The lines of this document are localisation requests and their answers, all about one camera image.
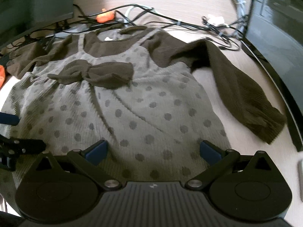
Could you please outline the olive polka dot sweater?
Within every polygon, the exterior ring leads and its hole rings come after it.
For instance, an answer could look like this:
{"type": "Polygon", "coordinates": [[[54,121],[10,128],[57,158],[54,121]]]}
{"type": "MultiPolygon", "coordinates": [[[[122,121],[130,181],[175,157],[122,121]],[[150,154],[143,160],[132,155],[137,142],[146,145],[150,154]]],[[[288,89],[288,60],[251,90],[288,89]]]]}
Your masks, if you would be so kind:
{"type": "Polygon", "coordinates": [[[104,139],[109,154],[100,167],[121,182],[186,182],[207,169],[199,154],[203,140],[230,147],[196,69],[211,68],[223,104],[267,144],[286,123],[216,45],[185,43],[153,27],[70,35],[49,52],[35,43],[10,59],[20,80],[2,110],[20,122],[1,125],[1,134],[40,139],[53,155],[104,139]]]}

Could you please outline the orange fabric bag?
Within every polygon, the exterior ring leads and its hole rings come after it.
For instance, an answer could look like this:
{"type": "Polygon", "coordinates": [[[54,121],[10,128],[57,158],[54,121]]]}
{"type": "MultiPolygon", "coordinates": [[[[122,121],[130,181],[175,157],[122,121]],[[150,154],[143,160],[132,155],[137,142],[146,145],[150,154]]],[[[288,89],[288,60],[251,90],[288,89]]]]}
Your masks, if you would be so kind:
{"type": "Polygon", "coordinates": [[[0,88],[3,86],[6,79],[6,72],[4,66],[0,65],[0,88]]]}

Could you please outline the black computer monitor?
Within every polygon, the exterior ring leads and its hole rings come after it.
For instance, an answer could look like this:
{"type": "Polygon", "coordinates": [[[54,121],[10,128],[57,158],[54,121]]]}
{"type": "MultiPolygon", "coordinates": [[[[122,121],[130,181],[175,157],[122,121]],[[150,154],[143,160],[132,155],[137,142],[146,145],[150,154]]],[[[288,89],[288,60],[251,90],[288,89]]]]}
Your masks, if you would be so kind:
{"type": "Polygon", "coordinates": [[[1,0],[1,48],[73,17],[73,0],[1,0]]]}

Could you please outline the orange pumpkin figurine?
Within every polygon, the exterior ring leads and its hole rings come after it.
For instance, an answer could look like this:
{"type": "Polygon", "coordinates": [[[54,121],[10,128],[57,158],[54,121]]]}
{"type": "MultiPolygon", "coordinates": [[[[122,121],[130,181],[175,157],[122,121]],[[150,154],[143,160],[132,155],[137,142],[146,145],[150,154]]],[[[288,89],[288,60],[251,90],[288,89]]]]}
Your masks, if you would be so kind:
{"type": "Polygon", "coordinates": [[[107,11],[102,9],[102,13],[96,16],[96,21],[100,24],[113,21],[115,19],[115,11],[107,11]]]}

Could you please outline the black computer tower case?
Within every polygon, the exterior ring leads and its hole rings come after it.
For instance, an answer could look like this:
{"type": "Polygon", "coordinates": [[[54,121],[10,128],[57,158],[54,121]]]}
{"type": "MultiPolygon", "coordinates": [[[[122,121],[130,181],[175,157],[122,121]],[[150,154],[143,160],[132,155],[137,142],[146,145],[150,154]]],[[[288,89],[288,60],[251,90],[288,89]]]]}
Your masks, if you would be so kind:
{"type": "Polygon", "coordinates": [[[243,50],[274,82],[288,128],[302,151],[302,0],[251,0],[243,50]]]}

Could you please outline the crumpled white paper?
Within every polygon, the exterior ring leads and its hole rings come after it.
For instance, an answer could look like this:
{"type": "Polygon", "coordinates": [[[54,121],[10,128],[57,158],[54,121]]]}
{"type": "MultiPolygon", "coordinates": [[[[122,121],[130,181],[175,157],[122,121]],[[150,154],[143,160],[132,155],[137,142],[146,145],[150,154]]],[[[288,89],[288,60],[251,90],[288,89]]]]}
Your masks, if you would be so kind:
{"type": "Polygon", "coordinates": [[[225,25],[225,19],[223,16],[218,16],[218,15],[211,15],[208,18],[208,23],[213,25],[213,26],[222,26],[225,25]]]}

